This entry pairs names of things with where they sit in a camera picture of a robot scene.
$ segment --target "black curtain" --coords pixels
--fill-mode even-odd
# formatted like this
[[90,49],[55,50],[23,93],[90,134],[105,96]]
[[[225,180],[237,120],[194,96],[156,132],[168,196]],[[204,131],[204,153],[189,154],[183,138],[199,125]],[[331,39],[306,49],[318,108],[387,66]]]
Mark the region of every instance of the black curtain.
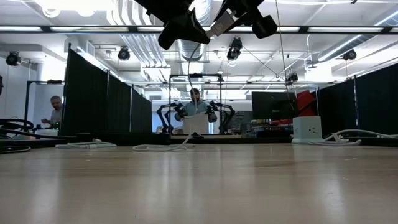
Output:
[[319,114],[322,134],[356,128],[354,81],[333,85],[319,91]]
[[108,119],[106,130],[110,133],[128,133],[130,130],[131,87],[116,77],[108,80]]
[[398,65],[356,79],[359,128],[398,134]]
[[131,91],[131,129],[132,133],[152,132],[152,103],[136,90]]
[[106,131],[108,75],[69,50],[65,72],[62,135]]

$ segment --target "black monitor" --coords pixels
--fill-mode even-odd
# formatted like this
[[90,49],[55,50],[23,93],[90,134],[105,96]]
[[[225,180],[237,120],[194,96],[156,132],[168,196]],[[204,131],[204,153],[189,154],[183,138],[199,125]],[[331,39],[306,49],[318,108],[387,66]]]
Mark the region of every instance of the black monitor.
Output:
[[254,119],[290,119],[297,114],[294,93],[252,92]]

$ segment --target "wooden table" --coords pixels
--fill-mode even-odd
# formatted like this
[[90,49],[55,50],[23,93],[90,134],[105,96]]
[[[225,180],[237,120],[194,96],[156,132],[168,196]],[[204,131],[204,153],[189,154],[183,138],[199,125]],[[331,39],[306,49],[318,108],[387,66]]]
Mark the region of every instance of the wooden table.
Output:
[[398,149],[199,145],[0,155],[0,223],[397,223]]

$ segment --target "electrical outlet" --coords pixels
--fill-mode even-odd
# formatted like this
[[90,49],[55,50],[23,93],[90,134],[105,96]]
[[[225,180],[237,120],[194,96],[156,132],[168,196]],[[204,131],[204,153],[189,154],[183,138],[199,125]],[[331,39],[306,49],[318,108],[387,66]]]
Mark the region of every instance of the electrical outlet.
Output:
[[308,144],[309,142],[323,142],[321,117],[304,116],[293,118],[294,138],[292,143]]

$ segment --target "man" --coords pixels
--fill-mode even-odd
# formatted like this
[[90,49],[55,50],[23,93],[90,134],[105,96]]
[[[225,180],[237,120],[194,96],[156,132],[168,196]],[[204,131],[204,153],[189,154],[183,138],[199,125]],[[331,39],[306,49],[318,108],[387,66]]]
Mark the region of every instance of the man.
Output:
[[[193,116],[193,115],[208,111],[209,104],[200,99],[199,90],[196,88],[193,88],[193,89],[191,89],[190,93],[191,93],[192,101],[185,105],[184,114],[178,114],[178,113],[175,114],[174,117],[177,121],[181,121],[184,116]],[[196,110],[196,107],[195,107],[195,99],[197,101],[198,110]],[[208,118],[209,118],[209,122],[217,121],[217,115],[215,115],[214,113],[210,113],[208,115]]]
[[51,113],[51,120],[42,119],[43,124],[55,125],[61,122],[62,119],[62,101],[59,96],[53,96],[50,99],[51,105],[54,110]]

